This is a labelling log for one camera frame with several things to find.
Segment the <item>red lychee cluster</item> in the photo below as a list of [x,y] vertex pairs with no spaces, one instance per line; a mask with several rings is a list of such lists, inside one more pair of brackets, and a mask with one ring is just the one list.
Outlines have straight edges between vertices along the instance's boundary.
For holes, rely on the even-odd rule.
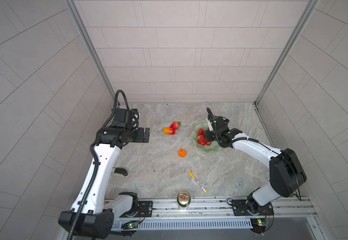
[[203,146],[210,146],[212,143],[206,140],[206,133],[203,129],[198,130],[198,144]]

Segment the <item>small orange fake tangerine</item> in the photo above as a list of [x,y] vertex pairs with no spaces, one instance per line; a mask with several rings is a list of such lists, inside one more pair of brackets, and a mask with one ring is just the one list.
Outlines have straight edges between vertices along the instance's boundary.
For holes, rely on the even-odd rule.
[[184,149],[180,149],[180,150],[179,150],[179,156],[180,156],[181,158],[186,157],[186,156],[187,156],[187,151],[185,151]]

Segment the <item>red fake strawberry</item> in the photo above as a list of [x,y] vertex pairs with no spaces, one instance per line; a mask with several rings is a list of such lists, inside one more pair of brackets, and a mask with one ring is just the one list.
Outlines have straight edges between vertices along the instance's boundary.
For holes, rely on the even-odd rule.
[[179,121],[173,122],[170,126],[170,128],[175,130],[175,131],[179,130],[180,127],[181,127],[181,122],[179,122]]

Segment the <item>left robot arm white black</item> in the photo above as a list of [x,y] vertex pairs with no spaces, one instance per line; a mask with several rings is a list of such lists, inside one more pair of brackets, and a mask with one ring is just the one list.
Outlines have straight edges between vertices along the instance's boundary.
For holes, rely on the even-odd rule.
[[114,221],[126,214],[138,214],[138,196],[122,192],[105,207],[105,192],[120,151],[129,143],[148,143],[149,128],[139,127],[140,113],[128,105],[114,105],[112,114],[97,131],[89,146],[92,161],[86,179],[69,211],[63,211],[58,224],[67,231],[67,239],[76,236],[106,239],[113,235]]

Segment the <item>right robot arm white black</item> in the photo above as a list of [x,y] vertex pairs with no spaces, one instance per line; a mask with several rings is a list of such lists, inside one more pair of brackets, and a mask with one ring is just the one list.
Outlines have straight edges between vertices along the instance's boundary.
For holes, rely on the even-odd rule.
[[269,182],[250,193],[246,201],[247,212],[257,216],[262,208],[272,201],[284,197],[289,198],[296,193],[301,196],[300,187],[307,181],[307,175],[297,154],[291,149],[277,149],[250,138],[241,130],[230,129],[229,119],[215,116],[207,108],[206,140],[216,142],[222,148],[233,148],[243,151],[263,163],[270,171]]

